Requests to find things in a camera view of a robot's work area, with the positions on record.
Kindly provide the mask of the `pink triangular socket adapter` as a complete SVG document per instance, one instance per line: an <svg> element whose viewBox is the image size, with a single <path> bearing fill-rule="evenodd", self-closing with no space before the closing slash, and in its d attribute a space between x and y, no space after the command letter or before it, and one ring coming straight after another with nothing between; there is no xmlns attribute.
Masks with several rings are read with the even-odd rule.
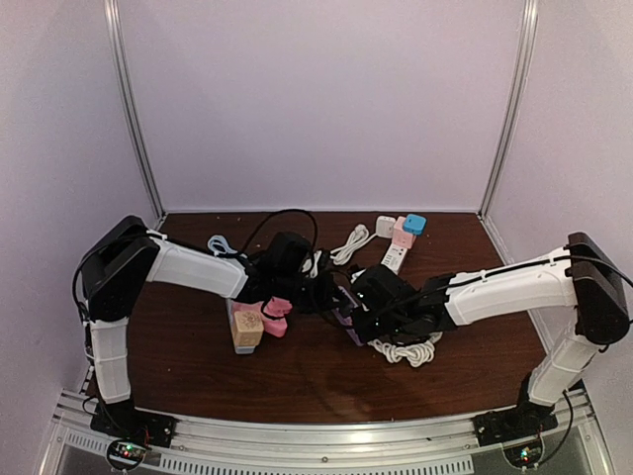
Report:
<svg viewBox="0 0 633 475"><path fill-rule="evenodd" d="M234 302L232 306L235 311L256 312L260 316L264 331L278 338L286 334L288 329L286 317L293 309L293 305L288 300L278 297L254 304Z"/></svg>

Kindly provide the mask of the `purple power strip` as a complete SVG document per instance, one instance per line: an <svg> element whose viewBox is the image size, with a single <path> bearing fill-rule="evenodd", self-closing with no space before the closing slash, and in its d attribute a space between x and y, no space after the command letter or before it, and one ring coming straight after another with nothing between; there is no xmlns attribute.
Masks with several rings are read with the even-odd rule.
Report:
<svg viewBox="0 0 633 475"><path fill-rule="evenodd" d="M338 287L339 292L342 294L340 300L340 306L334 309L332 313L336 317L337 321L344 326L346 333L352 339L357 346L365 346L366 342L363 341L356 330L353 327L353 314L356 309L365 311L365 306L360 303L356 297L350 293L343 286Z"/></svg>

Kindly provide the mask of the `beige cube socket adapter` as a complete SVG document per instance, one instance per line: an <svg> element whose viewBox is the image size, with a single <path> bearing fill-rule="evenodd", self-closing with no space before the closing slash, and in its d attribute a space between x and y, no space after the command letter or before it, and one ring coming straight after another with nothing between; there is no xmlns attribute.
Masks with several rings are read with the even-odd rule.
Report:
<svg viewBox="0 0 633 475"><path fill-rule="evenodd" d="M264 327L258 312L237 311L233 314L233 328L235 330L235 340L238 343L247 345L260 343Z"/></svg>

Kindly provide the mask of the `light blue power strip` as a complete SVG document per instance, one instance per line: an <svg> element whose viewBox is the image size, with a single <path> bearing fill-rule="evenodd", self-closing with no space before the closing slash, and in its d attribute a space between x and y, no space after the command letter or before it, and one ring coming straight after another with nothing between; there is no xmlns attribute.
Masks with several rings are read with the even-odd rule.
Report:
<svg viewBox="0 0 633 475"><path fill-rule="evenodd" d="M233 309L232 309L233 300L226 299L226 313L228 317L228 325L231 331L231 338L233 339L233 349L236 354L252 354L255 351L256 345L251 344L243 344L238 343L235 340L235 330L233 328Z"/></svg>

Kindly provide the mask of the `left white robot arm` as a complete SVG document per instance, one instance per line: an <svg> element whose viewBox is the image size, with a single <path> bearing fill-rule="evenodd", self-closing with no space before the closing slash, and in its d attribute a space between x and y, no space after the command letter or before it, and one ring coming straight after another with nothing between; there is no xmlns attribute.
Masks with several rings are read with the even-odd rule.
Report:
<svg viewBox="0 0 633 475"><path fill-rule="evenodd" d="M261 309L279 299L299 313L321 314L348 302L332 272L327 252L294 232L279 232L267 248L249 254L198 248L148 228L137 216L123 218L86 252L71 283L95 371L96 420L121 439L136 437L147 425L148 415L133 401L127 344L145 283L192 288Z"/></svg>

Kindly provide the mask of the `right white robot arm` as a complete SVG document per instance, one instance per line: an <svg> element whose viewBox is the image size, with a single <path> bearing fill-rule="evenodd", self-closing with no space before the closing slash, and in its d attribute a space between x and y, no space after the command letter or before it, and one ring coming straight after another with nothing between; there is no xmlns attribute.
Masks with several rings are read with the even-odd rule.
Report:
<svg viewBox="0 0 633 475"><path fill-rule="evenodd" d="M531 260L444 274L416 289L385 265L363 271L351 285L359 307L352 327L363 342L417 340L485 319L541 308L576 312L554 348L522 381L516 405L479 418L483 435L525 437L552 417L555 404L594 356L627 336L632 325L624 288L631 280L585 233Z"/></svg>

